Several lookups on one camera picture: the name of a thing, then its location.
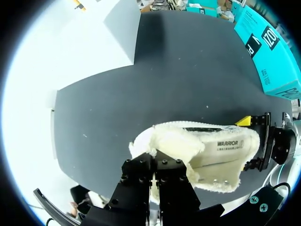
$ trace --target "teal box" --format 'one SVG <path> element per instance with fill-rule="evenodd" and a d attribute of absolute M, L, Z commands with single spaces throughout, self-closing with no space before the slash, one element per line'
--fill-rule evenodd
<path fill-rule="evenodd" d="M 300 69 L 271 24 L 245 6 L 234 29 L 255 64 L 264 93 L 289 100 L 300 98 Z"/>
<path fill-rule="evenodd" d="M 186 10 L 188 12 L 200 13 L 208 16 L 217 17 L 217 13 L 215 9 L 187 7 Z"/>
<path fill-rule="evenodd" d="M 237 22 L 243 12 L 244 8 L 237 2 L 232 3 L 231 12 L 233 13 L 235 17 L 235 21 Z"/>
<path fill-rule="evenodd" d="M 213 8 L 216 9 L 218 7 L 217 5 L 217 0 L 188 0 L 188 6 L 190 3 L 198 3 L 202 7 L 208 7 L 208 8 Z"/>

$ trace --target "white cardboard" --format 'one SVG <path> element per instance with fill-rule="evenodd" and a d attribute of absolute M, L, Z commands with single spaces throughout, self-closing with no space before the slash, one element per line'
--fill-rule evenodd
<path fill-rule="evenodd" d="M 134 64 L 140 10 L 135 0 L 102 0 L 57 37 L 51 82 L 62 89 L 89 76 Z"/>

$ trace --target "black table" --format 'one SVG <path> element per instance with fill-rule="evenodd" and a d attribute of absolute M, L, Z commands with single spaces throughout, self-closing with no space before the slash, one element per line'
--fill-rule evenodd
<path fill-rule="evenodd" d="M 124 160 L 131 157 L 128 143 L 153 124 L 229 125 L 271 112 L 272 122 L 281 125 L 282 112 L 291 114 L 291 104 L 263 93 L 233 28 L 228 21 L 196 13 L 143 13 L 133 66 L 94 75 L 57 93 L 55 146 L 62 171 L 110 197 Z M 251 193 L 270 168 L 242 172 L 240 187 L 230 194 L 196 189 L 202 207 Z"/>

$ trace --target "white sneaker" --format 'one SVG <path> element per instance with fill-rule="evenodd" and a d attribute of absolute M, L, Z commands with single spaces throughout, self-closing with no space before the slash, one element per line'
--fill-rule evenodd
<path fill-rule="evenodd" d="M 238 126 L 221 126 L 191 121 L 172 121 L 143 131 L 129 144 L 132 158 L 156 150 L 182 159 L 193 187 L 229 193 L 237 189 L 245 163 L 258 151 L 256 131 Z M 151 200 L 158 203 L 155 181 Z"/>

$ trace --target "yellow part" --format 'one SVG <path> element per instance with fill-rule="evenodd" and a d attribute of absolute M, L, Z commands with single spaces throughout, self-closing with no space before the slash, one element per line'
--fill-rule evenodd
<path fill-rule="evenodd" d="M 245 118 L 239 120 L 235 123 L 237 126 L 250 126 L 251 125 L 251 116 L 246 116 Z"/>
<path fill-rule="evenodd" d="M 81 4 L 78 0 L 73 0 L 73 2 L 75 2 L 77 6 L 79 6 Z"/>

